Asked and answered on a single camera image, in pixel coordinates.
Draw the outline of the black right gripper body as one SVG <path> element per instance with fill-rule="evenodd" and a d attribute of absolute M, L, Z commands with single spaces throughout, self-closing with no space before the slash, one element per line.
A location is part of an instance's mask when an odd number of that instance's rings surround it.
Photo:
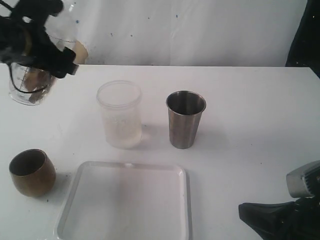
<path fill-rule="evenodd" d="M 320 199 L 303 197 L 294 201 L 294 211 L 283 222 L 276 236 L 263 240 L 318 240 L 320 238 Z"/>

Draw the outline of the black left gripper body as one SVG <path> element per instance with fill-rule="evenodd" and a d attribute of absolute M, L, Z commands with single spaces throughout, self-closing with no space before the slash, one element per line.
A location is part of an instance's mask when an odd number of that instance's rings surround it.
<path fill-rule="evenodd" d="M 61 73 L 62 53 L 51 42 L 44 28 L 26 23 L 22 19 L 0 17 L 0 62 L 17 63 Z"/>

